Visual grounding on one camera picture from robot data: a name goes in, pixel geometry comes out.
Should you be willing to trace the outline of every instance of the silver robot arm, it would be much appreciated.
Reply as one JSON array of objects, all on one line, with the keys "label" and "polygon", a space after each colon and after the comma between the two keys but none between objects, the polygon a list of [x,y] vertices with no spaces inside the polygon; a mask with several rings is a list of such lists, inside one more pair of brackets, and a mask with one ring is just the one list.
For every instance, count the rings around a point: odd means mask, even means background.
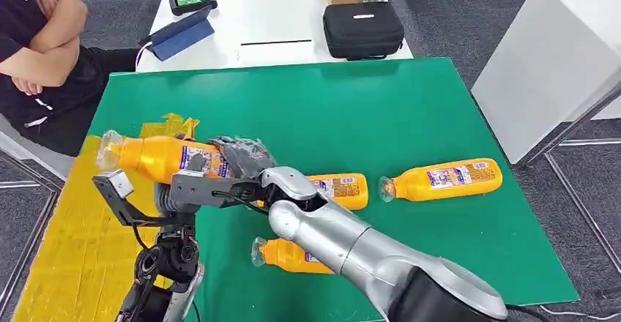
[{"label": "silver robot arm", "polygon": [[457,263],[416,251],[373,229],[299,171],[268,168],[261,186],[279,189],[285,198],[269,207],[274,232],[352,281],[386,321],[507,318],[502,298],[485,281]]}]

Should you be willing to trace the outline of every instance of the yellow mat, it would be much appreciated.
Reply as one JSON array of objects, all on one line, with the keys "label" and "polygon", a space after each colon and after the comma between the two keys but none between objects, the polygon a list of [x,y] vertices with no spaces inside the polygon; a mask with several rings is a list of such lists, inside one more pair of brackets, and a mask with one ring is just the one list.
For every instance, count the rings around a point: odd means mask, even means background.
[{"label": "yellow mat", "polygon": [[[166,123],[144,124],[141,136],[191,135],[198,121],[179,120],[169,114]],[[140,246],[131,227],[123,227],[112,214],[91,177],[99,138],[87,137],[75,159],[30,275],[13,321],[113,321],[133,280],[133,264]],[[134,186],[128,200],[149,216],[153,206],[153,183],[127,172]],[[156,228],[141,228],[152,243]]]}]

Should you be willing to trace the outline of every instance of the green table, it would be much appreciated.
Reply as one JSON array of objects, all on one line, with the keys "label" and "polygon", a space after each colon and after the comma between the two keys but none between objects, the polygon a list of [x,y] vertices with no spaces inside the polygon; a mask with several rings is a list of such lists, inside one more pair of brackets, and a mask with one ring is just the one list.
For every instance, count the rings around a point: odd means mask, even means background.
[{"label": "green table", "polygon": [[[364,220],[471,269],[508,303],[578,298],[449,59],[117,75],[90,134],[137,135],[167,112],[200,119],[199,138],[260,138],[280,165],[308,175],[365,174],[369,204],[357,212]],[[474,157],[500,164],[498,190],[422,203],[379,199],[380,176]],[[197,229],[207,267],[196,297],[203,322],[379,318],[342,277],[255,268],[253,239],[275,237],[260,214],[204,208]]]}]

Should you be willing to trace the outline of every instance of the person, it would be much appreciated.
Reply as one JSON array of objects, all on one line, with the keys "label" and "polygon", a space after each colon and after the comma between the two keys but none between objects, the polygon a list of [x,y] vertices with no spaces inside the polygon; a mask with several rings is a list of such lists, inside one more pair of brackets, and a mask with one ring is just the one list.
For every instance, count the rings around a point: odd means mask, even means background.
[{"label": "person", "polygon": [[81,0],[0,0],[0,113],[25,138],[77,156],[111,72],[137,49],[80,45]]}]

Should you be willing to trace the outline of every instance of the blue tablet case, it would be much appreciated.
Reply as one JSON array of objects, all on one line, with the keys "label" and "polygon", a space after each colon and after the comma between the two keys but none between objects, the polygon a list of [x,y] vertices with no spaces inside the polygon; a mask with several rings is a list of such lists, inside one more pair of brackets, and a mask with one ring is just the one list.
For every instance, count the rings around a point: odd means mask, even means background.
[{"label": "blue tablet case", "polygon": [[152,42],[149,50],[160,61],[165,61],[214,34],[215,31],[207,20],[209,11],[211,7],[205,7],[178,22],[171,23],[141,40],[141,44]]}]

